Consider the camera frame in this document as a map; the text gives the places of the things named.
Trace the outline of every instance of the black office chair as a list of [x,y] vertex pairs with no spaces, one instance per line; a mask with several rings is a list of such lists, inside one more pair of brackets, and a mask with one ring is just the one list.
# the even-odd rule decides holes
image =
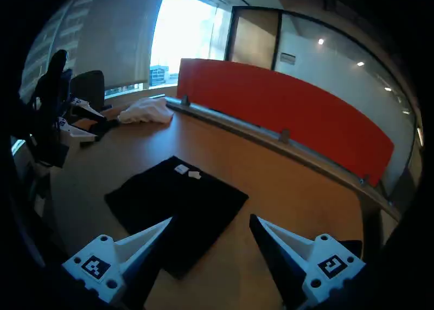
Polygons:
[[101,70],[92,70],[79,74],[71,80],[71,94],[86,100],[96,111],[104,108],[104,74]]

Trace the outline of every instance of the crumpled white cloth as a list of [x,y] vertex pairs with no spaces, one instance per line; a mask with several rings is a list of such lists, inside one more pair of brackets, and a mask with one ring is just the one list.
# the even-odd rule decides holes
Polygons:
[[172,116],[173,112],[167,108],[164,97],[145,97],[131,104],[125,111],[122,111],[118,116],[118,120],[121,123],[140,121],[169,123],[172,120]]

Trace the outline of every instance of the wooden desk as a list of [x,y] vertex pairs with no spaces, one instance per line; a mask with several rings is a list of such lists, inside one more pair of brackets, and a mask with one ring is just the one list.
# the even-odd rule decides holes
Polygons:
[[324,232],[336,239],[363,238],[359,201],[349,189],[265,147],[175,113],[170,125],[121,125],[87,149],[72,148],[52,181],[54,214],[69,254],[102,233],[125,237],[104,194],[172,155],[250,198],[184,280],[160,271],[148,310],[280,310],[280,295],[248,227],[251,213],[311,239]]

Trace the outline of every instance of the black cloth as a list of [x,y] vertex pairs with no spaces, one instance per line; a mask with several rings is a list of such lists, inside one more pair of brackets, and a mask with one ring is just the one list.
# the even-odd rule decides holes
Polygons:
[[[198,171],[201,178],[178,173],[178,165]],[[130,234],[175,217],[163,268],[178,279],[206,253],[247,199],[245,193],[174,156],[105,196]]]

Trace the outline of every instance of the red desk divider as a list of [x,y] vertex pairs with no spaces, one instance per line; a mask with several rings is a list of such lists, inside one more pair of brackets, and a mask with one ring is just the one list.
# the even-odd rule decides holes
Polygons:
[[392,141],[360,111],[312,84],[229,61],[182,59],[177,96],[290,138],[376,186]]

